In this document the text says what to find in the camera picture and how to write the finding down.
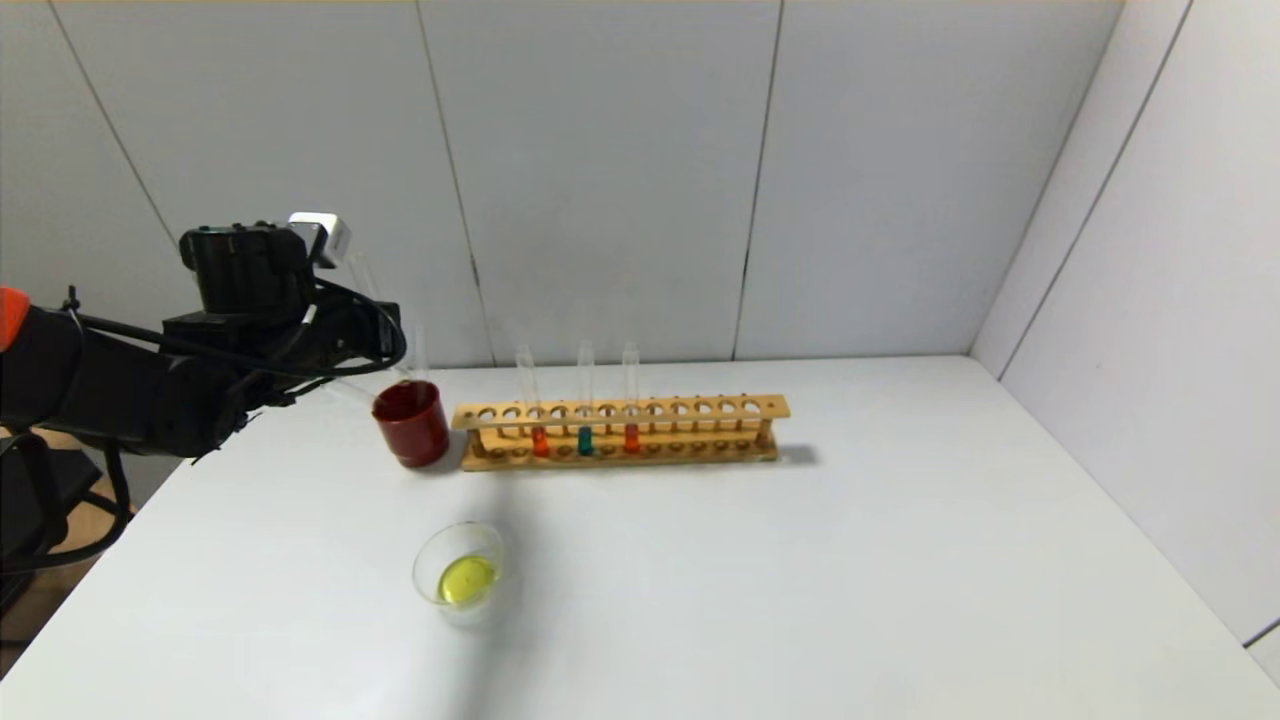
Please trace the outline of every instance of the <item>table surface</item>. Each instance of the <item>table surface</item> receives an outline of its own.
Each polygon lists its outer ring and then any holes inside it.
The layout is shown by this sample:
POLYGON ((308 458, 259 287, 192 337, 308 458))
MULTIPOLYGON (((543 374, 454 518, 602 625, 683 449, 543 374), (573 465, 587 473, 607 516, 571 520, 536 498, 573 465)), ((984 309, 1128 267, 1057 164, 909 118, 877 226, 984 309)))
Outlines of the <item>table surface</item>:
MULTIPOLYGON (((518 392, 511 369, 433 379, 451 407, 518 392)), ((539 379, 572 397, 572 369, 539 379)), ((413 471, 366 409, 315 393, 169 479, 0 683, 0 716, 1280 717, 1280 689, 972 360, 645 365, 641 384, 786 393, 782 459, 463 474, 456 437, 413 471), (410 580, 467 519, 516 565, 518 602, 484 632, 410 580)))

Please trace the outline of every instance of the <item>white wall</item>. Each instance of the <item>white wall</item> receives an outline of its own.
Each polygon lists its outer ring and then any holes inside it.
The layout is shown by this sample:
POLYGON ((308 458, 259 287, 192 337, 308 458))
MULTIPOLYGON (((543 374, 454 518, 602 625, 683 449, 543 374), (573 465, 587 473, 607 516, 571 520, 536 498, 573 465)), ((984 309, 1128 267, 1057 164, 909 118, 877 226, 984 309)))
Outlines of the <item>white wall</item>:
MULTIPOLYGON (((0 3, 0 283, 54 306, 76 284, 84 313, 154 329, 200 306, 44 3, 0 3)), ((177 464, 125 457, 133 500, 177 464)))
POLYGON ((55 6, 168 234, 333 209, 438 365, 966 350, 1119 9, 55 6))
POLYGON ((492 363, 412 3, 56 6, 174 234, 335 211, 433 364, 492 363))
POLYGON ((1125 3, 973 356, 997 378, 1014 356, 1120 156, 1190 0, 1125 3))
POLYGON ((1119 10, 787 3, 737 356, 968 352, 1119 10))
POLYGON ((1004 378, 1242 639, 1280 612, 1277 27, 1192 6, 1004 378))
POLYGON ((778 3, 421 8, 498 360, 727 360, 778 3))

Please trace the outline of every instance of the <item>red cup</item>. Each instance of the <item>red cup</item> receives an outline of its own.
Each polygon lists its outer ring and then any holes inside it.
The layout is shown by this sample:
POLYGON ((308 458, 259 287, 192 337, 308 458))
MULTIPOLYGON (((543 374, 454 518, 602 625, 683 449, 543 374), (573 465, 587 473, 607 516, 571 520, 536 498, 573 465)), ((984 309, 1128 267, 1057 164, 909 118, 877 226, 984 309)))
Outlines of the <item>red cup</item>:
POLYGON ((426 380, 403 380, 374 400, 374 419, 387 447, 406 468, 435 462, 449 448, 440 388, 426 380))

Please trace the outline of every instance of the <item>clear plastic cup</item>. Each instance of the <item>clear plastic cup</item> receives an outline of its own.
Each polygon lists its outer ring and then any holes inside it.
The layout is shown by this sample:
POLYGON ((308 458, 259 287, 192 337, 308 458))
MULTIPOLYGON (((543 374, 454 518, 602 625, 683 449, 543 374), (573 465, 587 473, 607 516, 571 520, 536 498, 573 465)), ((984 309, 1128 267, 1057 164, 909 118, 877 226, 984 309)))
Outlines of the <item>clear plastic cup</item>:
POLYGON ((431 536, 413 559, 413 587, 454 625, 488 621, 504 577, 498 530, 458 523, 431 536))

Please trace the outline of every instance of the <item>wooden test tube rack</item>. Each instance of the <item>wooden test tube rack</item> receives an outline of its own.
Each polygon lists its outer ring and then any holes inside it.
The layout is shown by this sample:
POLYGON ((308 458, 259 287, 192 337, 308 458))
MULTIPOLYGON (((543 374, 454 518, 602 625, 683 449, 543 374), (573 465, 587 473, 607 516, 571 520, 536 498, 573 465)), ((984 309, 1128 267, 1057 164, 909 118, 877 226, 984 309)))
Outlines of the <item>wooden test tube rack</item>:
POLYGON ((577 402, 543 402, 532 416, 522 402, 466 404, 453 411, 454 430, 467 432, 463 470, 521 470, 611 465, 759 462, 778 459, 773 420, 790 418, 781 395, 650 397, 626 415, 625 400, 602 400, 579 414, 577 402), (640 451, 626 452, 625 428, 640 430, 640 451), (579 428, 591 427, 594 451, 580 455, 579 428), (531 429, 547 430, 550 454, 532 452, 531 429))

